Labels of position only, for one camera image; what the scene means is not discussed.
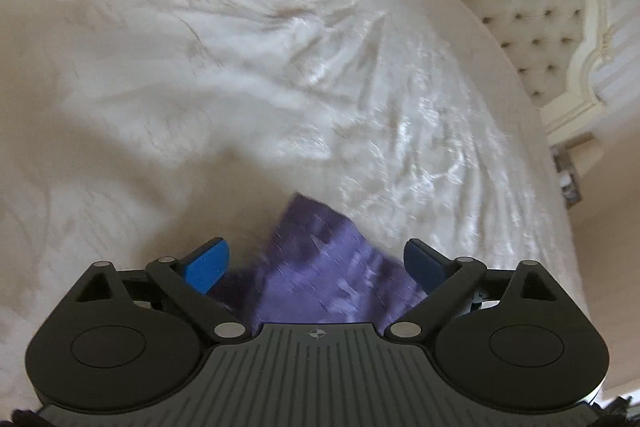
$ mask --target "white duvet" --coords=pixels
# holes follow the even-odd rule
[[[90,263],[245,262],[294,191],[583,305],[538,116],[457,0],[0,0],[0,82],[0,416]]]

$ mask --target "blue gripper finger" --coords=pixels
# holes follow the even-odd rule
[[[186,283],[207,293],[229,266],[229,245],[216,237],[180,259],[178,270]]]
[[[419,239],[411,239],[404,246],[404,269],[429,294],[453,275],[456,264]]]

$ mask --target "ribbed plastic surface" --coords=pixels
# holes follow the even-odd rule
[[[248,343],[219,346],[192,382],[161,403],[119,415],[48,406],[59,427],[584,427],[587,405],[516,415],[450,388],[417,346],[371,325],[265,325]]]

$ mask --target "purple cloth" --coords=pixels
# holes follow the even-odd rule
[[[426,297],[402,264],[328,206],[296,195],[260,261],[209,295],[252,331],[263,323],[386,326]]]

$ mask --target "logo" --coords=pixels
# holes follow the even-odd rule
[[[313,337],[315,340],[318,340],[326,335],[326,331],[321,330],[320,328],[316,328],[315,330],[309,331],[307,334],[310,337]]]

